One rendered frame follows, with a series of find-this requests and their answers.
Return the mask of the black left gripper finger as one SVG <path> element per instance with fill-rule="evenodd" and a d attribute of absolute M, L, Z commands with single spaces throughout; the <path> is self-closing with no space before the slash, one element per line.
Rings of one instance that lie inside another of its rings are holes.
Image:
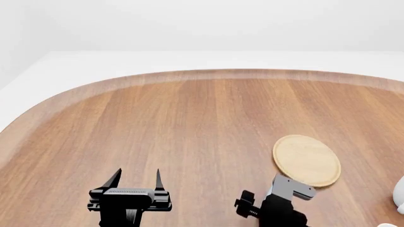
<path fill-rule="evenodd" d="M 163 183 L 162 183 L 162 179 L 161 179 L 161 175 L 160 175 L 160 170 L 157 170 L 157 177 L 156 177 L 156 186 L 155 186 L 155 190 L 162 190 L 164 191 L 164 187 L 163 187 Z"/>
<path fill-rule="evenodd" d="M 102 190 L 117 188 L 119 185 L 120 178 L 121 178 L 121 173 L 122 173 L 122 170 L 119 168 L 113 174 L 113 176 L 111 176 L 111 178 L 108 179 L 108 181 L 106 181 L 106 183 L 103 184 L 103 186 L 101 187 Z"/>

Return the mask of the round light wooden plate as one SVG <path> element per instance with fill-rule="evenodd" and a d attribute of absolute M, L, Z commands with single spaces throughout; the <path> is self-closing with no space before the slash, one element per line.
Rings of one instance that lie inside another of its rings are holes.
<path fill-rule="evenodd" d="M 313 137 L 281 137 L 273 146 L 272 157 L 284 175 L 311 187 L 329 187 L 341 175 L 342 167 L 337 155 Z"/>

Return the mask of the white mug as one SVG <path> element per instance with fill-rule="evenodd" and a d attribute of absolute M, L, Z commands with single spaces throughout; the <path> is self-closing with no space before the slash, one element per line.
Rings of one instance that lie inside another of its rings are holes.
<path fill-rule="evenodd" d="M 404 215 L 404 176 L 396 183 L 392 198 L 398 213 Z"/>

